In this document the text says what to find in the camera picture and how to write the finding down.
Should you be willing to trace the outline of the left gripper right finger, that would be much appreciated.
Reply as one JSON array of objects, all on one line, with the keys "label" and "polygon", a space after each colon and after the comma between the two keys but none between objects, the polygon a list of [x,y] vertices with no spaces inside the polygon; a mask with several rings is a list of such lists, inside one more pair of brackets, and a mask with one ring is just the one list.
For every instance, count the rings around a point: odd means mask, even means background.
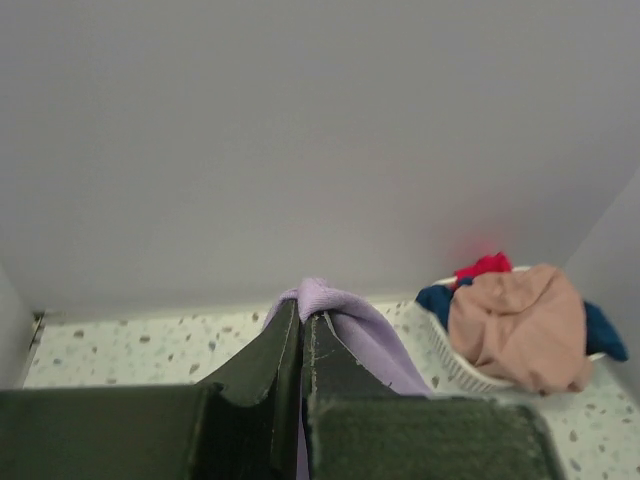
[{"label": "left gripper right finger", "polygon": [[531,407],[401,395],[347,349],[330,317],[305,326],[302,417],[313,479],[563,479]]}]

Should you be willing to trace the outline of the lavender t shirt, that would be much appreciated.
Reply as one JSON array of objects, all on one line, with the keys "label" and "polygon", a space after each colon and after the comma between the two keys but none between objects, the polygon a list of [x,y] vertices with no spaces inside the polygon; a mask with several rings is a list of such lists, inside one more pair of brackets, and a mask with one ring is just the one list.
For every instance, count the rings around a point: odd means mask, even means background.
[{"label": "lavender t shirt", "polygon": [[364,298],[331,287],[321,278],[305,278],[281,294],[267,314],[268,326],[281,307],[296,301],[305,323],[316,314],[330,314],[337,338],[378,381],[402,396],[431,395],[431,390],[399,336],[386,318]]}]

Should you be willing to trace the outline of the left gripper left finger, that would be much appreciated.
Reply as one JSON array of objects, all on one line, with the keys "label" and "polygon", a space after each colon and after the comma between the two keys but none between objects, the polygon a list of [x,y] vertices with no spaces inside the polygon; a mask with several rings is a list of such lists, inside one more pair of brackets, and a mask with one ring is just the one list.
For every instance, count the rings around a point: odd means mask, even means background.
[{"label": "left gripper left finger", "polygon": [[1,395],[5,479],[292,479],[300,320],[284,303],[227,363],[192,385],[12,390]]}]

